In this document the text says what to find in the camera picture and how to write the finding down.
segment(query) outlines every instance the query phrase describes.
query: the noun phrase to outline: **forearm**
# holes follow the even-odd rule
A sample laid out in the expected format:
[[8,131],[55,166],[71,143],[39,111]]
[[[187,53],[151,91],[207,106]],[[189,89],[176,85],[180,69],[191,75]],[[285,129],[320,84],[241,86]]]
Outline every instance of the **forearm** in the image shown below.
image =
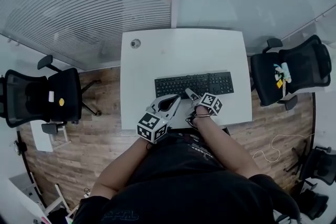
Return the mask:
[[[112,196],[122,189],[135,169],[141,163],[148,153],[148,148],[151,145],[145,139],[139,138],[134,144],[110,163],[98,177],[92,192],[95,187],[107,187],[113,191]],[[99,196],[104,196],[101,191],[97,191]]]
[[261,174],[251,155],[211,118],[196,118],[194,123],[223,166],[247,178]]

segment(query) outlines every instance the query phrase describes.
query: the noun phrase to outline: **keyboard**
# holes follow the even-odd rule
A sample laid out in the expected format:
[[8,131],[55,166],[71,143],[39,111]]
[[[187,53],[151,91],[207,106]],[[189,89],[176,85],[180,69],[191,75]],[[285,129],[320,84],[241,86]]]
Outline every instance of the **keyboard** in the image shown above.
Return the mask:
[[199,96],[206,92],[215,95],[234,92],[230,72],[155,79],[156,97],[166,94],[178,94],[181,99],[188,99],[189,97],[184,91],[186,88],[190,88]]

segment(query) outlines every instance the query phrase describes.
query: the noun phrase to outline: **white cable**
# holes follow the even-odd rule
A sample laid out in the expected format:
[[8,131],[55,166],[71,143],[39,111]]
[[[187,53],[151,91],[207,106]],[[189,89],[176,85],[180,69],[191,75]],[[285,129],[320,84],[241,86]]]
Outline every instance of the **white cable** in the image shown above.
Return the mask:
[[261,153],[263,154],[263,156],[264,156],[264,158],[265,158],[266,161],[268,161],[268,162],[270,162],[270,163],[275,163],[275,162],[278,161],[278,159],[280,159],[280,156],[281,156],[281,152],[280,152],[280,150],[278,150],[277,148],[273,147],[273,141],[274,141],[274,139],[275,139],[276,137],[278,137],[278,136],[301,136],[301,137],[303,137],[303,138],[308,138],[308,137],[310,137],[310,136],[312,136],[312,135],[313,135],[313,134],[310,134],[310,135],[308,135],[308,136],[303,136],[303,135],[300,135],[300,134],[277,134],[276,136],[273,137],[272,142],[271,142],[271,148],[273,148],[274,150],[276,150],[276,151],[279,152],[279,156],[277,157],[277,159],[276,159],[275,161],[270,161],[268,158],[266,158],[265,153],[264,153],[264,151],[262,151],[262,150],[258,150],[258,151],[256,151],[255,154],[253,154],[253,157],[252,157],[252,158],[254,159],[254,156],[255,156],[258,152],[261,152]]

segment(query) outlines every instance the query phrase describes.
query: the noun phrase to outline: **black t-shirt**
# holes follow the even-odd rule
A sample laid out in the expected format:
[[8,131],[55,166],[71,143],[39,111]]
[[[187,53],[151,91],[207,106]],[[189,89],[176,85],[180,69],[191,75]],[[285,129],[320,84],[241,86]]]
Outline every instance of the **black t-shirt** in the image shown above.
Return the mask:
[[299,218],[295,201],[271,177],[227,171],[201,138],[170,134],[111,200],[81,200],[73,224],[274,223],[273,210]]

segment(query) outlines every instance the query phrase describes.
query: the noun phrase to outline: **yellow tag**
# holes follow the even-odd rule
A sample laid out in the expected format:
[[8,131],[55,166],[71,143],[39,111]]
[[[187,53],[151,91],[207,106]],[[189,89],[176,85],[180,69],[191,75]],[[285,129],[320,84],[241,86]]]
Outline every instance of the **yellow tag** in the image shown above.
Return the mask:
[[279,89],[281,88],[282,84],[283,84],[282,80],[279,79],[279,81],[277,82],[277,86],[278,86]]
[[58,103],[59,103],[60,106],[63,106],[64,105],[64,99],[63,98],[59,99]]

